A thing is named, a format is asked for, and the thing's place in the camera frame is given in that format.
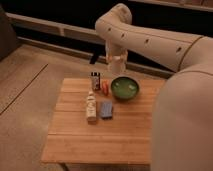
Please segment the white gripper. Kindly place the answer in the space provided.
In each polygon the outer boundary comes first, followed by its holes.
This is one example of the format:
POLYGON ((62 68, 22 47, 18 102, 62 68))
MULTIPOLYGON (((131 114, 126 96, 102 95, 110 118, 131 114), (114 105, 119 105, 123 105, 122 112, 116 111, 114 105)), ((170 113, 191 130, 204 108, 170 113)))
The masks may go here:
POLYGON ((119 56, 122 62, 127 61, 128 51, 117 44, 110 42, 105 43, 106 61, 110 63, 113 56, 119 56))

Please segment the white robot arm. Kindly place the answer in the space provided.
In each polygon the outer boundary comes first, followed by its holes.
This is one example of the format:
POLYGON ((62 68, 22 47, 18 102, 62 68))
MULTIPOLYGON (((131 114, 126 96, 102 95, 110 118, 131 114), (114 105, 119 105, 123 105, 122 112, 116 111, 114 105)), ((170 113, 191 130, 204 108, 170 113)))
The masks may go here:
POLYGON ((134 26, 122 3, 95 30, 109 56, 131 50, 174 72, 153 109, 151 171, 213 171, 213 38, 134 26))

